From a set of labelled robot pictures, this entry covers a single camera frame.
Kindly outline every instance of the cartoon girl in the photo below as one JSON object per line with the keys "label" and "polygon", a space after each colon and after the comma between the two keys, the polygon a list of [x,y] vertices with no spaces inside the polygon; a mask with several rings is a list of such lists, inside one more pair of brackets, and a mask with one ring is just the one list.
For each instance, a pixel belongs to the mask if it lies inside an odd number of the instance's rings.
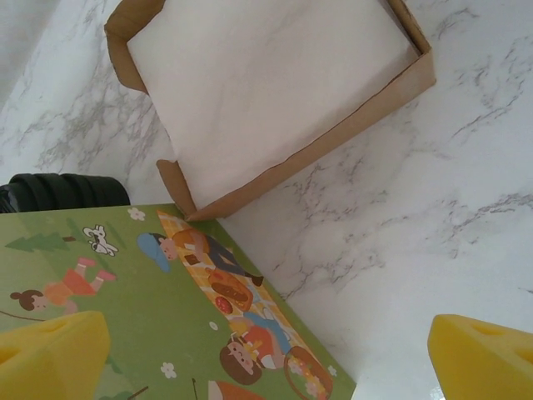
{"label": "cartoon girl", "polygon": [[115,275],[100,270],[94,280],[89,283],[85,279],[87,267],[94,267],[96,262],[90,258],[80,257],[75,269],[68,269],[60,282],[51,282],[42,292],[34,289],[22,293],[13,292],[11,298],[18,300],[20,307],[27,311],[42,311],[49,304],[65,307],[65,314],[75,313],[77,304],[71,296],[94,296],[102,287],[104,281],[114,281]]}
{"label": "cartoon girl", "polygon": [[233,318],[230,326],[241,336],[233,336],[220,351],[220,362],[227,374],[241,385],[252,385],[263,369],[283,368],[285,355],[291,350],[288,335],[271,312],[265,318],[254,312]]}

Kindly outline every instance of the green picture book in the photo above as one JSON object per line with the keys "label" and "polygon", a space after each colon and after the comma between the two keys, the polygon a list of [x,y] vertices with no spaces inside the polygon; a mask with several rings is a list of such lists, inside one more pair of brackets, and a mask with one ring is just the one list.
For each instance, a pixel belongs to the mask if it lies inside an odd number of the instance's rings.
{"label": "green picture book", "polygon": [[217,222],[170,204],[0,218],[0,330],[102,312],[97,400],[351,399],[355,383]]}

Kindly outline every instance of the white marble table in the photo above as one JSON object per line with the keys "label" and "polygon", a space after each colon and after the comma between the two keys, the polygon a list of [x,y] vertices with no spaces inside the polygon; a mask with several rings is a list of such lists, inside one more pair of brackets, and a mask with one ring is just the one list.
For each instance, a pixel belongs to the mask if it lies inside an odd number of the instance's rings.
{"label": "white marble table", "polygon": [[[356,400],[440,400],[437,313],[533,331],[533,2],[409,0],[436,87],[224,221],[357,380]],[[150,99],[118,84],[117,0],[62,0],[0,115],[0,181],[111,175],[169,200]]]}

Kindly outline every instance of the blue hat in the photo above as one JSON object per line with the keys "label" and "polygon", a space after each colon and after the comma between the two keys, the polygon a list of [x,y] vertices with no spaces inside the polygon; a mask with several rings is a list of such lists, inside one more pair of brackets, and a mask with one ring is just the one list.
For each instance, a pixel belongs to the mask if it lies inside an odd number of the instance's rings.
{"label": "blue hat", "polygon": [[150,233],[141,233],[137,238],[137,245],[143,253],[156,262],[163,272],[170,272],[170,264],[165,257],[165,253],[161,250],[159,242],[153,235]]}

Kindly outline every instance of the black object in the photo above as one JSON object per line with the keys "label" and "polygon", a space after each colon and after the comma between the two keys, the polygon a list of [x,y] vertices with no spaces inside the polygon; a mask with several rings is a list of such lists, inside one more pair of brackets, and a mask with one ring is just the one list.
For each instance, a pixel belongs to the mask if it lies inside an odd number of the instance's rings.
{"label": "black object", "polygon": [[126,189],[112,177],[20,173],[0,187],[0,213],[129,204]]}

